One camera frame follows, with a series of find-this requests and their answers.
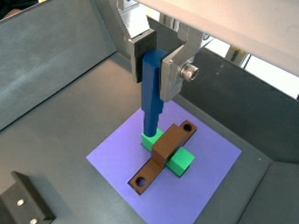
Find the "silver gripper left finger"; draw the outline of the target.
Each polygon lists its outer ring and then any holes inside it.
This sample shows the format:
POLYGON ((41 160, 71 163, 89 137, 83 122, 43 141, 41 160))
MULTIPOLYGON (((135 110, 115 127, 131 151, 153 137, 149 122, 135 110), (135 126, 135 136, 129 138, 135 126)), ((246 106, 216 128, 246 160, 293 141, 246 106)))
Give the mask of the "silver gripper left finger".
POLYGON ((138 1, 110 0, 110 6, 125 36, 134 80, 141 82, 143 80, 143 57, 157 48, 157 32, 150 28, 146 7, 138 1))

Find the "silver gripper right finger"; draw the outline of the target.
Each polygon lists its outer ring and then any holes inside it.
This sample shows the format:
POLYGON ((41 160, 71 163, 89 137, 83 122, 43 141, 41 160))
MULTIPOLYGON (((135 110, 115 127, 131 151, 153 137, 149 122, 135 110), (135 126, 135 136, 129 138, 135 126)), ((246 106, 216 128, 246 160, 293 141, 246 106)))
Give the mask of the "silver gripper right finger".
POLYGON ((180 24, 178 38, 184 41, 184 45, 162 61, 161 98, 165 102, 181 93, 184 81, 193 81, 200 73, 193 61, 202 48, 202 36, 202 31, 185 23, 180 24))

